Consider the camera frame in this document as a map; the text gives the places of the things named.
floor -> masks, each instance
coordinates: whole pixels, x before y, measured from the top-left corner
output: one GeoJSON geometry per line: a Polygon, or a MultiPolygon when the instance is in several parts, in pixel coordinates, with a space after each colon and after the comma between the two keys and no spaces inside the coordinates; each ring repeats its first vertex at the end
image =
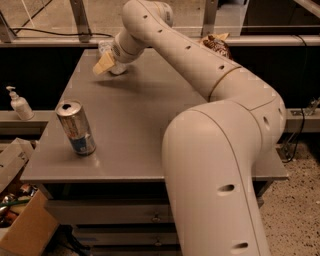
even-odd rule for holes
{"type": "MultiPolygon", "coordinates": [[[[120,30],[121,6],[126,0],[84,2],[94,32],[114,35],[120,30]]],[[[177,13],[175,26],[185,29],[201,26],[203,1],[168,0],[168,3],[177,13]]],[[[71,8],[66,0],[11,0],[10,5],[8,1],[0,0],[0,9],[12,27],[75,32],[71,8]],[[35,16],[32,22],[28,21],[32,16],[35,16]]],[[[19,35],[40,36],[30,31],[20,31],[19,35]]],[[[320,137],[305,134],[302,138],[293,161],[285,164],[289,179],[274,182],[263,196],[265,203],[260,209],[272,256],[320,256],[320,137]]],[[[60,243],[50,247],[43,256],[78,255],[65,247],[69,245],[60,229],[56,238],[60,243]]]]}

can lid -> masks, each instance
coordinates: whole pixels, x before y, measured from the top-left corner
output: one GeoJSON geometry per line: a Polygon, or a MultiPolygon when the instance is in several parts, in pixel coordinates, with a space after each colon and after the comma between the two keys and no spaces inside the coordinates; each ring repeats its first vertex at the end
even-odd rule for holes
{"type": "Polygon", "coordinates": [[[56,113],[59,116],[70,116],[78,113],[80,109],[80,102],[76,100],[64,100],[58,104],[56,108],[56,113]]]}

drawer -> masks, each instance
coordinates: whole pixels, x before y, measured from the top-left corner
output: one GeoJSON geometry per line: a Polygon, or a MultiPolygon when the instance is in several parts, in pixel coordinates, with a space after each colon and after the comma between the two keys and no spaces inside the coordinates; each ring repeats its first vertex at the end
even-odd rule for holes
{"type": "Polygon", "coordinates": [[[180,246],[99,246],[92,247],[94,256],[182,256],[180,246]]]}
{"type": "Polygon", "coordinates": [[[60,224],[173,223],[167,200],[49,200],[46,210],[60,224]]]}
{"type": "Polygon", "coordinates": [[[96,225],[75,227],[73,236],[84,245],[153,246],[179,244],[174,224],[96,225]]]}

speckled floor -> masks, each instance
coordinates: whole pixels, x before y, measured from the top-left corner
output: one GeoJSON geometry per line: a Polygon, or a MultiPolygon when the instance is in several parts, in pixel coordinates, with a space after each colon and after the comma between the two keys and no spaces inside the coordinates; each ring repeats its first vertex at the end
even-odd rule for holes
{"type": "Polygon", "coordinates": [[[287,181],[263,196],[261,215],[273,256],[320,256],[320,137],[306,135],[285,164],[287,181]]]}

white bottle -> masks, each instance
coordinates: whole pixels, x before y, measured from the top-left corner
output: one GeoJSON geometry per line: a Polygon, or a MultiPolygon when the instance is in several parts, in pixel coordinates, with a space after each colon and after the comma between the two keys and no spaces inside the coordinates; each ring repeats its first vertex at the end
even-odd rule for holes
{"type": "Polygon", "coordinates": [[[34,116],[34,113],[26,99],[23,97],[19,97],[19,95],[16,92],[12,91],[13,89],[16,89],[15,87],[7,86],[6,88],[10,92],[9,95],[11,97],[11,106],[17,112],[20,119],[31,119],[34,116]]]}

